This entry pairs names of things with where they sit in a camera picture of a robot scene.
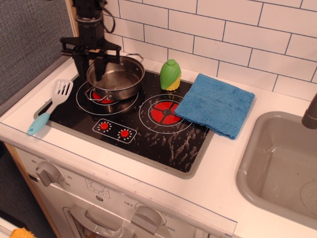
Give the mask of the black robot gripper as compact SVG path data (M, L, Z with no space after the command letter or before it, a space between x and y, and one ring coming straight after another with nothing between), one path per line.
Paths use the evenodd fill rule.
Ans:
M79 36L78 37L63 37L60 39L62 48L65 52L70 51L66 45L73 45L82 48L74 48L72 57L74 59L76 69L79 76L87 79L87 71L89 68L89 52L87 50L111 50L119 52L121 46L111 43L105 39L103 18L82 18L77 17ZM106 71L108 63L116 63L116 56L103 55L97 56L94 62L96 81L101 81Z

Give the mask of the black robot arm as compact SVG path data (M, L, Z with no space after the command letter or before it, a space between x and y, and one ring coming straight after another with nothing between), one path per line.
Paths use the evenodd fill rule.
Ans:
M111 30L104 25L103 12L108 12L106 4L106 0L74 0L79 36L60 39L62 53L73 57L83 79L87 78L90 60L94 61L97 81L101 81L109 62L120 63L121 46L105 39L105 32L112 33L115 29L115 23Z

